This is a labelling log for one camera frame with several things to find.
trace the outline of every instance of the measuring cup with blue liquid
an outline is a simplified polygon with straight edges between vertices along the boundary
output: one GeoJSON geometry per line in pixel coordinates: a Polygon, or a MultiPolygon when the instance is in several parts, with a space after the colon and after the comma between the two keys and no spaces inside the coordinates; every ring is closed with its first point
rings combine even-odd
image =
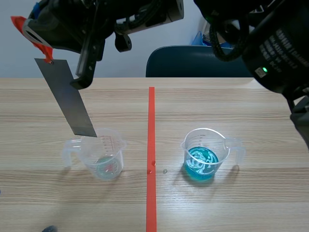
{"type": "Polygon", "coordinates": [[[126,142],[118,132],[111,129],[96,130],[97,138],[81,137],[65,142],[62,159],[66,167],[72,166],[71,153],[89,169],[94,177],[110,180],[117,177],[124,166],[122,151],[126,142]]]}
{"type": "Polygon", "coordinates": [[[184,150],[184,168],[194,180],[212,178],[232,151],[236,152],[236,164],[240,164],[246,154],[240,139],[225,138],[209,128],[189,132],[181,147],[184,150]]]}

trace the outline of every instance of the blue object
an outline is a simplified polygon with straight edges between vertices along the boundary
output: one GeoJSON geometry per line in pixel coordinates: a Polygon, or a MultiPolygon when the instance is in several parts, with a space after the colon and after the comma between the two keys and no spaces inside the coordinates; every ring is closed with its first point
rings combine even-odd
{"type": "MultiPolygon", "coordinates": [[[[231,51],[222,48],[225,53],[231,51]]],[[[208,46],[169,46],[149,57],[146,77],[252,77],[239,57],[223,62],[208,46]]]]}
{"type": "Polygon", "coordinates": [[[39,17],[41,10],[40,10],[40,5],[37,2],[34,7],[33,7],[33,14],[34,14],[34,18],[37,19],[39,17]]]}
{"type": "Polygon", "coordinates": [[[56,226],[49,226],[49,227],[46,227],[42,232],[57,232],[58,229],[56,226]]]}
{"type": "MultiPolygon", "coordinates": [[[[194,46],[209,46],[209,47],[211,47],[211,43],[209,43],[208,41],[203,40],[203,34],[202,34],[201,31],[199,31],[197,33],[197,35],[195,36],[195,38],[194,38],[194,40],[193,40],[191,45],[194,45],[194,46]]],[[[233,48],[233,46],[230,45],[228,42],[220,44],[220,47],[230,48],[230,49],[233,48]]]]}
{"type": "Polygon", "coordinates": [[[185,170],[190,177],[194,180],[208,180],[212,178],[220,165],[210,165],[202,162],[217,163],[219,160],[215,153],[206,147],[193,147],[189,150],[189,153],[195,158],[189,157],[184,163],[185,170]]]}

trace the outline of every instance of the red tape line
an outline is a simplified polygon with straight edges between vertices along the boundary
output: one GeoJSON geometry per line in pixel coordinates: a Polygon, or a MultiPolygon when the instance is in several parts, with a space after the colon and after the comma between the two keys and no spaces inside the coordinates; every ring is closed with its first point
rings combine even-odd
{"type": "Polygon", "coordinates": [[[146,232],[156,232],[155,87],[149,87],[147,142],[146,232]]]}

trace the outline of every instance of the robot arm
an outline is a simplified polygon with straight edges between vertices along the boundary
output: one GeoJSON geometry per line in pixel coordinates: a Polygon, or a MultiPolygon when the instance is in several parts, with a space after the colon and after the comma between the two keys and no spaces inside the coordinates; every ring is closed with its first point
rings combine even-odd
{"type": "MultiPolygon", "coordinates": [[[[211,24],[213,52],[222,61],[240,56],[255,79],[282,94],[291,120],[309,147],[309,0],[194,0],[211,24]],[[217,33],[234,49],[225,54],[217,33]],[[303,97],[294,105],[294,100],[303,97]]],[[[129,34],[182,19],[183,0],[42,0],[23,25],[34,43],[80,54],[71,82],[92,83],[105,39],[116,34],[119,52],[132,44],[129,34]]]]}

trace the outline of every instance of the wooden table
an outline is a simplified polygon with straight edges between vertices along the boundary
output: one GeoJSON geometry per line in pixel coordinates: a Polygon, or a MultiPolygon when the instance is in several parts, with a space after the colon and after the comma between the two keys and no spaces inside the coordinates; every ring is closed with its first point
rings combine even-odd
{"type": "Polygon", "coordinates": [[[43,79],[0,79],[0,231],[144,232],[148,87],[156,91],[158,232],[308,232],[309,153],[283,97],[251,78],[102,78],[81,91],[96,128],[128,142],[114,181],[95,180],[75,158],[73,136],[43,79]],[[181,171],[180,143],[195,128],[242,138],[247,149],[212,183],[181,171]]]}

